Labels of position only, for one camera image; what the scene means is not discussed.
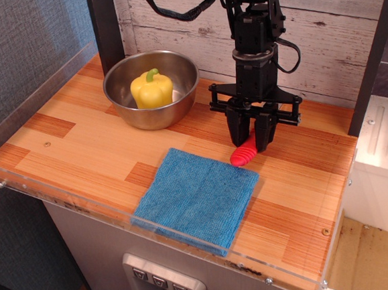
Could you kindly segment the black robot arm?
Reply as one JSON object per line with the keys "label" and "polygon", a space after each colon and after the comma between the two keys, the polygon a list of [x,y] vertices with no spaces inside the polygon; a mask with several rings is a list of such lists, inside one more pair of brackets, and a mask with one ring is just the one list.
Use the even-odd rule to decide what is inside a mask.
{"label": "black robot arm", "polygon": [[281,35],[285,15],[279,0],[220,0],[226,9],[232,38],[236,79],[212,84],[210,108],[227,118],[232,143],[239,147],[251,135],[258,152],[273,141],[279,123],[298,125],[302,98],[282,90],[277,76],[279,46],[299,48]]}

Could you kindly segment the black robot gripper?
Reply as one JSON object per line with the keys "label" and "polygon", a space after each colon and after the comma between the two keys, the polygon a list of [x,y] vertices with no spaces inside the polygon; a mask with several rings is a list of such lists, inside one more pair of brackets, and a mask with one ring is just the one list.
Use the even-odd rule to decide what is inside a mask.
{"label": "black robot gripper", "polygon": [[[255,145],[259,153],[273,141],[277,122],[294,126],[300,123],[302,98],[277,85],[278,71],[290,74],[297,69],[300,61],[293,69],[284,70],[278,63],[278,45],[278,42],[270,43],[264,52],[258,54],[233,50],[237,75],[235,83],[209,86],[212,93],[210,109],[226,115],[231,141],[236,147],[241,146],[250,135],[252,118],[255,119]],[[276,104],[289,104],[292,109],[270,113]]]}

